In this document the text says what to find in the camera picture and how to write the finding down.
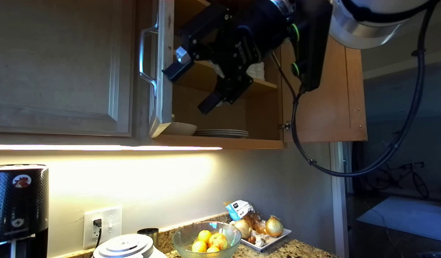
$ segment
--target cabinet door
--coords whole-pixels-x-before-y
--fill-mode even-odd
[[[0,1],[0,132],[130,136],[134,5]]]
[[[297,91],[301,82],[292,75],[294,60],[289,42],[281,46],[283,70]],[[284,80],[283,120],[290,121],[292,98]],[[322,80],[318,89],[305,93],[297,109],[297,132],[301,142],[366,140],[365,104],[360,50],[349,49],[329,37]],[[292,142],[290,132],[285,142]]]
[[[149,136],[155,138],[171,124],[173,114],[173,84],[163,74],[162,70],[173,62],[174,41],[174,1],[156,0],[158,5],[158,22],[153,28],[147,28],[140,33],[140,76],[150,83],[149,94]],[[143,67],[148,60],[145,55],[145,38],[157,32],[154,37],[151,73],[148,75]]]

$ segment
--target cabinet handle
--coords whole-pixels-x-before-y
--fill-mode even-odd
[[[145,45],[145,37],[150,34],[157,34],[158,35],[158,16],[157,16],[157,22],[154,26],[143,29],[140,32],[140,42],[139,42],[139,75],[141,78],[146,80],[147,82],[151,83],[154,92],[157,91],[157,80],[152,78],[150,75],[146,74],[144,72],[144,45]]]

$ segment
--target under-cabinet light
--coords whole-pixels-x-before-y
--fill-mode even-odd
[[[121,146],[121,145],[3,145],[0,151],[217,151],[222,147]]]

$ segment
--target black appliance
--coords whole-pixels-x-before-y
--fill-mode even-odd
[[[47,258],[48,168],[0,166],[0,258]]]

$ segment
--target outlet cover plate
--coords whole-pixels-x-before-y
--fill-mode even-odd
[[[91,212],[85,212],[83,226],[83,248],[95,247],[98,241],[93,237],[93,220],[101,219],[101,242],[122,235],[122,207],[108,207]]]

